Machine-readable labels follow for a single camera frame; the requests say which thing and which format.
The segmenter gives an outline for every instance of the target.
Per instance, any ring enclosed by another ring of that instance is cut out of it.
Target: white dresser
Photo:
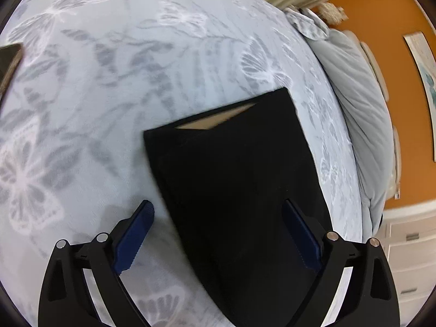
[[[436,284],[436,202],[434,209],[422,205],[385,211],[376,236],[394,277],[402,327],[419,312]]]

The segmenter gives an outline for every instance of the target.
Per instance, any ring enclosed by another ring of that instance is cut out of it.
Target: framed picture
[[[422,32],[404,36],[421,74],[429,102],[433,129],[433,161],[436,162],[436,60]]]

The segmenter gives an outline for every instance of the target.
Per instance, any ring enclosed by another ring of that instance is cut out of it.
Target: black fabric bag
[[[180,129],[244,105],[212,129]],[[283,223],[283,202],[332,229],[288,90],[145,131],[144,141],[186,255],[220,310],[237,327],[286,326],[317,272]]]

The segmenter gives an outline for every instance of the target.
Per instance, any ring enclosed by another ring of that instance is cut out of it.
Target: pillow
[[[363,241],[382,218],[394,162],[392,123],[380,85],[356,45],[335,30],[326,40],[307,39],[331,80],[350,133],[362,206]]]
[[[312,40],[323,40],[328,38],[329,28],[324,21],[308,8],[296,12],[285,8],[284,13],[289,23],[294,26],[306,38]]]
[[[365,51],[362,48],[362,45],[360,44],[359,38],[357,38],[357,36],[352,31],[342,31],[342,33],[345,34],[348,39],[350,39],[354,43],[357,49],[359,49],[368,66],[371,68],[372,74],[375,78],[377,78],[376,73],[372,69],[371,63],[369,62],[368,56],[366,55]]]

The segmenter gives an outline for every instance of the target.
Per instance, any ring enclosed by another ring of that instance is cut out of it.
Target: bed
[[[25,59],[0,115],[0,281],[32,326],[54,243],[110,231],[144,198],[155,224],[121,275],[143,315],[153,326],[230,326],[180,248],[141,134],[282,86],[334,230],[361,241],[356,164],[339,104],[304,38],[265,1],[22,0],[0,34],[2,45],[15,42]],[[334,321],[349,277],[324,324]]]

